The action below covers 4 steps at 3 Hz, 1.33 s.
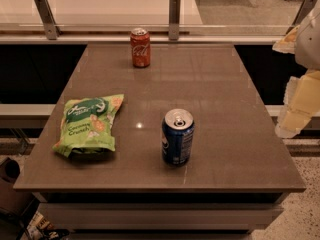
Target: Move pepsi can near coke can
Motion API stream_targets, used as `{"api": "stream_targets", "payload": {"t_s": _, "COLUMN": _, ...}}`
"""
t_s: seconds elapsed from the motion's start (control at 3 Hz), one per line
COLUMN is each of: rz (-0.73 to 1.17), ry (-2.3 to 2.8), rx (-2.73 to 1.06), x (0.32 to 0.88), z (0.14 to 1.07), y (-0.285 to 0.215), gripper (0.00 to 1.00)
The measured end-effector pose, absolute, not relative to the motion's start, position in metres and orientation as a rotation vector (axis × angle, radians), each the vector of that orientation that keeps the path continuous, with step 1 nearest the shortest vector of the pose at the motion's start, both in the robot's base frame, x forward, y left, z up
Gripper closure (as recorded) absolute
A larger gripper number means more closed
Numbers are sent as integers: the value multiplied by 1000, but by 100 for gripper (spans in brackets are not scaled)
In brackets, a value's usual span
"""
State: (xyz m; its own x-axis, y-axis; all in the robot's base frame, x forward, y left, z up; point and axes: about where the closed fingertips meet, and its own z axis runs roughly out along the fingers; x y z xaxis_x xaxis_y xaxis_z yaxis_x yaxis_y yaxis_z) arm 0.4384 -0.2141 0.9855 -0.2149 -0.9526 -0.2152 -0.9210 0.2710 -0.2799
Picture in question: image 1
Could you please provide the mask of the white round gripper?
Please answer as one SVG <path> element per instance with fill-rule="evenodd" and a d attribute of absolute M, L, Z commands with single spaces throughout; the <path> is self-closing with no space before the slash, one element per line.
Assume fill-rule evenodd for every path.
<path fill-rule="evenodd" d="M 286 86 L 275 133 L 280 138 L 293 138 L 320 111 L 320 8 L 312 9 L 300 27 L 290 30 L 272 50 L 295 53 L 298 64 L 313 69 L 300 78 L 291 77 Z"/>

